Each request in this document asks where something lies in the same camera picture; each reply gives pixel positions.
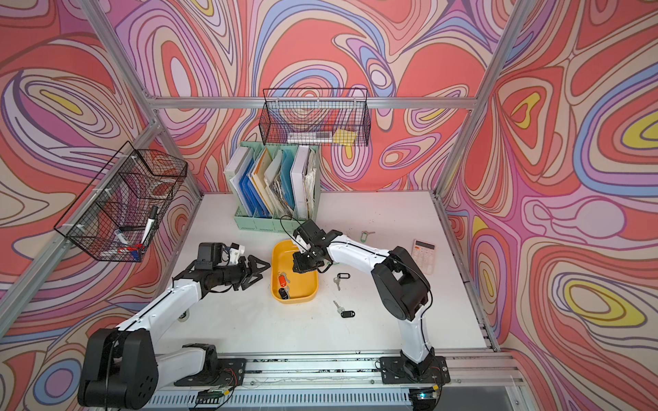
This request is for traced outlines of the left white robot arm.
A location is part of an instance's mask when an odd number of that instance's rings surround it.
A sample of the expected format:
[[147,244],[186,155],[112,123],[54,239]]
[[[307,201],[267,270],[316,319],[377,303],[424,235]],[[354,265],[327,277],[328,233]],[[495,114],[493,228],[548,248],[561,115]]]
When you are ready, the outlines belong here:
[[157,390],[179,381],[236,387],[236,372],[223,366],[214,345],[187,344],[169,354],[156,354],[155,345],[207,295],[248,289],[270,267],[252,255],[227,263],[215,257],[192,261],[139,313],[89,337],[77,402],[89,408],[137,410]]

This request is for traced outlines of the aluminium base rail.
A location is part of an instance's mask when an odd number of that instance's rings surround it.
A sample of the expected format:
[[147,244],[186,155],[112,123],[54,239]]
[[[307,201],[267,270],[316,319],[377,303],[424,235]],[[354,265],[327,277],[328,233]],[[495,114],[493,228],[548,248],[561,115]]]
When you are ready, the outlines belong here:
[[79,402],[105,410],[247,408],[534,410],[512,357],[443,353],[420,377],[387,353],[253,354],[220,358],[212,352],[198,372],[171,376],[151,365],[118,361],[82,373]]

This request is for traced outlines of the black tag key in tray bottom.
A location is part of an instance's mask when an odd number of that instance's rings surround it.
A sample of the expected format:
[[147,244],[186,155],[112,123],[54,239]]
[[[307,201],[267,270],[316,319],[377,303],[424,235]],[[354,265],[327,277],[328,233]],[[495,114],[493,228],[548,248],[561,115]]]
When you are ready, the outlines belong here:
[[288,290],[285,289],[285,288],[280,288],[280,289],[279,289],[279,297],[280,297],[280,299],[283,300],[283,301],[285,301],[285,300],[289,300],[289,299],[290,299],[290,295],[289,295],[289,293],[288,293]]

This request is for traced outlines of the black tag key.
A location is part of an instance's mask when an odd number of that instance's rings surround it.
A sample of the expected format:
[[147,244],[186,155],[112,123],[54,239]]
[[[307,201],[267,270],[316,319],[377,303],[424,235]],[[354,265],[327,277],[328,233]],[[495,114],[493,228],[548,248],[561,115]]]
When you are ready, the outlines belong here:
[[337,303],[337,301],[334,301],[333,304],[337,309],[337,312],[339,313],[341,318],[350,319],[356,316],[356,313],[353,310],[344,309],[342,306],[339,305],[339,303]]
[[341,272],[341,273],[339,273],[339,274],[333,279],[333,282],[334,282],[334,284],[336,285],[337,290],[338,290],[338,291],[341,291],[341,282],[342,282],[343,280],[349,280],[350,278],[351,278],[351,274],[349,274],[348,272]]
[[288,290],[285,289],[285,288],[280,288],[280,289],[279,289],[279,297],[280,297],[280,299],[283,300],[283,301],[285,301],[285,300],[289,300],[289,299],[290,299],[290,295],[289,295],[289,293],[288,293]]

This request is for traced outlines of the orange red tag key in tray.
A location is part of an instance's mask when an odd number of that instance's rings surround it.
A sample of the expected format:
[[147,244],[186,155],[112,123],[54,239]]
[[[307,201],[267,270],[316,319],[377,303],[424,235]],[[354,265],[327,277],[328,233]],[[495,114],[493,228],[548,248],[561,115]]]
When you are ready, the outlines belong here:
[[278,275],[279,287],[286,289],[289,285],[288,278],[284,273]]

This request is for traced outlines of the yellow sticky notes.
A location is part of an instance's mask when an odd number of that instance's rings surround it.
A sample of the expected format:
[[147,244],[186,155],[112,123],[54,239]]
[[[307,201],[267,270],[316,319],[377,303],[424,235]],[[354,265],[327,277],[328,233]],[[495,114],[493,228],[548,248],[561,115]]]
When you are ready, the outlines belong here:
[[357,137],[358,133],[339,128],[332,135],[332,144],[345,147],[354,146]]

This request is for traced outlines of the marker pen in basket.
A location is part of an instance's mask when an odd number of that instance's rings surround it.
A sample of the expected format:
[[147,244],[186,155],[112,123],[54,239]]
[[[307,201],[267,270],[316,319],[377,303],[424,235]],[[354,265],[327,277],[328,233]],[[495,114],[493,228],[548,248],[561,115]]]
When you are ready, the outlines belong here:
[[147,218],[147,223],[145,225],[144,231],[142,233],[142,239],[140,242],[140,245],[145,246],[147,243],[147,238],[150,236],[151,231],[153,230],[153,227],[155,226],[157,217],[159,214],[159,207],[156,205],[153,205],[151,207],[151,210],[149,212],[148,218]]

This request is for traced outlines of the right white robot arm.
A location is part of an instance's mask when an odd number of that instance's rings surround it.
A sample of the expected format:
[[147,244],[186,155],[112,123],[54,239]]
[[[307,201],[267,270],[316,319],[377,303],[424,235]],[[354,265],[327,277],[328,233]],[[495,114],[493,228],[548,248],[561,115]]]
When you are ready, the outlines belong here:
[[295,229],[291,238],[298,247],[293,254],[296,273],[325,272],[338,263],[372,277],[382,305],[398,321],[401,335],[400,355],[379,359],[383,383],[442,387],[450,382],[445,359],[435,355],[423,322],[434,302],[430,283],[405,248],[372,248],[340,231],[325,232],[312,220]]

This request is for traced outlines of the yellow storage tray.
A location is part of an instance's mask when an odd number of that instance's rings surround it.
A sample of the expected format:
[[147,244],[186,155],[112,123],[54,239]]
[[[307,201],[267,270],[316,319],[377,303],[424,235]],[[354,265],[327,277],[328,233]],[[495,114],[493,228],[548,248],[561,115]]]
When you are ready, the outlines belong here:
[[[318,272],[299,274],[293,272],[293,254],[298,251],[296,244],[291,240],[279,242],[272,250],[271,283],[272,297],[282,304],[299,304],[312,301],[319,289]],[[286,288],[290,295],[289,300],[279,297],[278,275],[284,273],[289,285]]]

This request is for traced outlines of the light green tag key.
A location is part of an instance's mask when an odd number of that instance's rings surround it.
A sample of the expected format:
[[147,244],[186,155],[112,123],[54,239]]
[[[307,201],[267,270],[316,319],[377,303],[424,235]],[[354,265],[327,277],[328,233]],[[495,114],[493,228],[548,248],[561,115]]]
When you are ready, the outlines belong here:
[[374,231],[363,231],[361,233],[360,241],[361,243],[366,243],[368,241],[368,237],[375,234]]

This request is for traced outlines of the pink calculator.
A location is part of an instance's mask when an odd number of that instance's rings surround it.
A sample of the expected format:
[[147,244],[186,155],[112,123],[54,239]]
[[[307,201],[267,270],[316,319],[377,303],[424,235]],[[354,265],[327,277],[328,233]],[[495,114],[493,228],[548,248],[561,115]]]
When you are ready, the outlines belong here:
[[434,273],[436,246],[426,241],[413,241],[411,257],[425,276]]

